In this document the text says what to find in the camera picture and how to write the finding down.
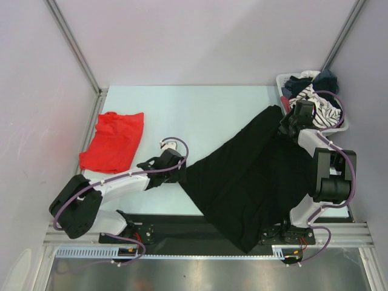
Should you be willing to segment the red tank top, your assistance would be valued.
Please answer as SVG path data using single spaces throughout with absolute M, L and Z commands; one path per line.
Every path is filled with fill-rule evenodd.
M 95 135 L 88 149 L 79 154 L 79 167 L 116 174 L 130 169 L 144 131 L 144 113 L 98 115 Z

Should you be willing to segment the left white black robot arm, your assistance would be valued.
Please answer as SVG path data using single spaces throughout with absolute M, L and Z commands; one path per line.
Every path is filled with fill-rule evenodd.
M 102 205 L 122 196 L 176 183 L 186 178 L 186 157 L 166 149 L 137 167 L 93 182 L 84 175 L 73 176 L 49 207 L 55 230 L 70 239 L 88 232 L 110 234 L 120 242 L 133 238 L 129 215 L 121 210 L 107 211 Z

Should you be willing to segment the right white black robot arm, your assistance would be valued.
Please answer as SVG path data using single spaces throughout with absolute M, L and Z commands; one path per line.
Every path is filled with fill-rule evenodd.
M 285 244 L 314 243 L 313 223 L 328 209 L 347 207 L 355 194 L 356 153 L 343 150 L 317 129 L 318 111 L 313 102 L 299 100 L 281 121 L 289 135 L 313 159 L 312 186 L 279 228 Z

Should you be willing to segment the black tank top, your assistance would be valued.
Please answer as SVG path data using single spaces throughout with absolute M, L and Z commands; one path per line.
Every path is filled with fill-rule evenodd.
M 268 106 L 233 138 L 190 165 L 182 189 L 206 221 L 244 253 L 308 194 L 311 155 L 278 131 L 283 113 Z

